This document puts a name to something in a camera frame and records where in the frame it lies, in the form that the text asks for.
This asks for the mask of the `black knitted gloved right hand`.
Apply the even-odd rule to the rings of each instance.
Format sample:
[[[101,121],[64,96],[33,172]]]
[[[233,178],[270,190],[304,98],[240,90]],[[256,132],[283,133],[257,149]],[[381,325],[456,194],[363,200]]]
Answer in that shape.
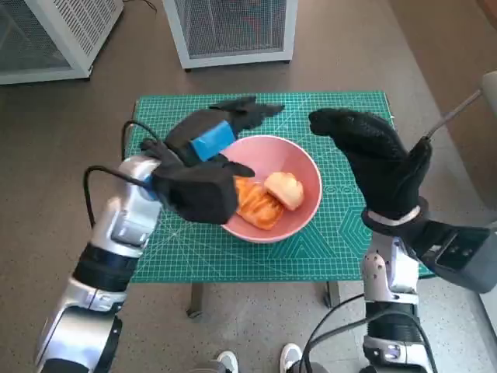
[[[391,125],[372,113],[324,108],[309,114],[311,132],[345,155],[367,209],[397,221],[420,204],[433,149],[423,137],[407,151]]]

